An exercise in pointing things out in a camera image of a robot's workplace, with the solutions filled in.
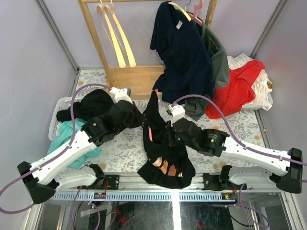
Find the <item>black t shirt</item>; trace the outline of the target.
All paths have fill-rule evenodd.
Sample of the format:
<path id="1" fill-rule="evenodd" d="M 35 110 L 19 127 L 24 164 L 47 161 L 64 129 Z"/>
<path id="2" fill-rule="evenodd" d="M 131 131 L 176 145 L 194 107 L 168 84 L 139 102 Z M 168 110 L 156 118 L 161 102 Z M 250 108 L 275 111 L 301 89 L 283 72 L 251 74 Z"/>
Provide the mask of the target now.
<path id="1" fill-rule="evenodd" d="M 190 186 L 195 176 L 195 168 L 188 158 L 184 145 L 170 147 L 167 139 L 163 137 L 166 122 L 158 118 L 159 125 L 153 130 L 153 142 L 149 139 L 148 120 L 146 117 L 142 127 L 143 147 L 147 162 L 138 170 L 138 174 L 147 183 L 155 184 L 169 189 L 182 189 Z"/>

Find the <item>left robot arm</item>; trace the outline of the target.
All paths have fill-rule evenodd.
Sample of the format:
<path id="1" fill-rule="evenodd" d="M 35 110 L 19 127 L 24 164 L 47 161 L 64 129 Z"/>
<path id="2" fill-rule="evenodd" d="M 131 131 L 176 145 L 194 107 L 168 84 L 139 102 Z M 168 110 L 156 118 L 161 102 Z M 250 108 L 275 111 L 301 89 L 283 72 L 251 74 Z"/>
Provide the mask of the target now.
<path id="1" fill-rule="evenodd" d="M 20 163 L 17 169 L 24 176 L 23 183 L 32 202 L 44 203 L 56 192 L 78 186 L 102 188 L 105 174 L 97 164 L 67 172 L 65 168 L 84 154 L 113 140 L 124 129 L 140 127 L 144 121 L 145 116 L 134 103 L 120 100 L 104 115 L 90 119 L 71 140 L 55 151 L 33 163 Z"/>

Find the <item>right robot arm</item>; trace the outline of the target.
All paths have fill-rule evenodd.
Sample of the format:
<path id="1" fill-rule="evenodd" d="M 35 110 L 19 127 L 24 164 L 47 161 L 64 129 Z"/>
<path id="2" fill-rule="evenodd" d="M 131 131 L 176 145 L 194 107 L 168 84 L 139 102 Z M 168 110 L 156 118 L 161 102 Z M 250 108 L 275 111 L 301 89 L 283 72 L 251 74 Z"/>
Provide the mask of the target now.
<path id="1" fill-rule="evenodd" d="M 302 192 L 302 151 L 269 149 L 246 143 L 217 129 L 201 129 L 194 122 L 181 118 L 168 121 L 166 136 L 171 145 L 182 144 L 209 157 L 224 157 L 250 162 L 253 167 L 222 167 L 219 185 L 229 189 L 233 185 L 260 183 L 276 186 L 293 194 Z"/>

